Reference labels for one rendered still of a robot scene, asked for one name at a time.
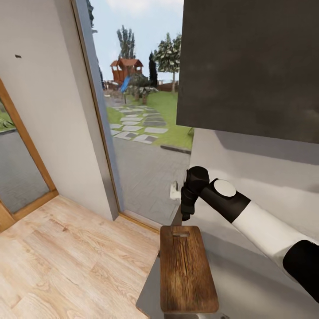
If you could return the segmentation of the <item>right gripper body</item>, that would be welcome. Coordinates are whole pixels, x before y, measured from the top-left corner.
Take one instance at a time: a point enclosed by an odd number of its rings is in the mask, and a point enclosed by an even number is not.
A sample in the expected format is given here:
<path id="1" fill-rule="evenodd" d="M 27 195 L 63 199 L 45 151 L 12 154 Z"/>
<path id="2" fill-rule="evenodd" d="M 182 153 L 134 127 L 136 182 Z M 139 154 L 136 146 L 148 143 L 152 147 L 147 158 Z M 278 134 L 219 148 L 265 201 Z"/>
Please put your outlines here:
<path id="1" fill-rule="evenodd" d="M 181 213 L 193 215 L 195 213 L 195 202 L 197 198 L 189 198 L 185 195 L 184 189 L 181 189 Z"/>

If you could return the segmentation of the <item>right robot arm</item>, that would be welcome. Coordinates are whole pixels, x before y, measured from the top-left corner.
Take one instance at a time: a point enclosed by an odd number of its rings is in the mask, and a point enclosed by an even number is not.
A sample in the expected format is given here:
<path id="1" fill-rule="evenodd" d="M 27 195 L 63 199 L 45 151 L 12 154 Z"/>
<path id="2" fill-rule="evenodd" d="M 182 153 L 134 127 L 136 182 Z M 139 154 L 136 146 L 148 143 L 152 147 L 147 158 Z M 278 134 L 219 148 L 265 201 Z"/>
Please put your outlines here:
<path id="1" fill-rule="evenodd" d="M 181 191 L 177 181 L 171 183 L 170 198 L 181 202 L 182 221 L 195 213 L 198 197 L 319 303 L 319 242 L 236 191 L 230 182 L 215 179 L 210 183 L 208 170 L 201 166 L 186 170 Z"/>

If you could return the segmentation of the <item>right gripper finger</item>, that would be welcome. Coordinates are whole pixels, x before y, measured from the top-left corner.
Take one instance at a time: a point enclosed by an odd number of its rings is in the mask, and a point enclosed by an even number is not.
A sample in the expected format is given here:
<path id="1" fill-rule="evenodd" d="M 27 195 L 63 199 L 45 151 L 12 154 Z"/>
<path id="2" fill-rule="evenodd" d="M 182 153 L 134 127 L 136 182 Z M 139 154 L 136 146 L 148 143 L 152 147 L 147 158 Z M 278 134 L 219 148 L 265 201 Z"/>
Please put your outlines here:
<path id="1" fill-rule="evenodd" d="M 183 214 L 182 221 L 186 221 L 190 219 L 190 214 L 184 214 L 184 213 L 182 214 Z"/>

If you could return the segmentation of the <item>cutting board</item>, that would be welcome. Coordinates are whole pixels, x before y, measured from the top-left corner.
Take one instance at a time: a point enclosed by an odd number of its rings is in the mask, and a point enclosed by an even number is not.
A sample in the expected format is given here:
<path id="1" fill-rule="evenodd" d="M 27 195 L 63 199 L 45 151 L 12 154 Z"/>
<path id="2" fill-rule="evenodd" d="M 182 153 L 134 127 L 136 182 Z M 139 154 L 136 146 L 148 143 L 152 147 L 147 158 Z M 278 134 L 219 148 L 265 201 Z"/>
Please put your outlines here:
<path id="1" fill-rule="evenodd" d="M 188 237 L 173 237 L 188 233 Z M 164 312 L 213 313 L 218 295 L 197 226 L 160 228 L 160 306 Z"/>

